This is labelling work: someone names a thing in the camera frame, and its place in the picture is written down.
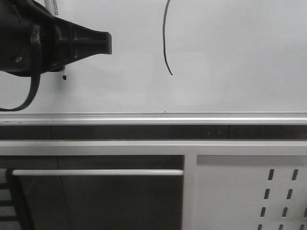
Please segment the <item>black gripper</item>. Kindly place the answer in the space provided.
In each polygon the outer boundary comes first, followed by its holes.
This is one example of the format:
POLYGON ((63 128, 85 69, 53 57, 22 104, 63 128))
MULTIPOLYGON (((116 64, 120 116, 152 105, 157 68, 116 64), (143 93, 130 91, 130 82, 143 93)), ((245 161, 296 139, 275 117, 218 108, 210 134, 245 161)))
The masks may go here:
POLYGON ((19 76, 61 71, 66 65, 99 54, 112 54, 112 36, 53 16, 31 1, 33 25, 38 27, 40 54, 31 57, 32 24, 14 0, 0 2, 0 70, 19 76))

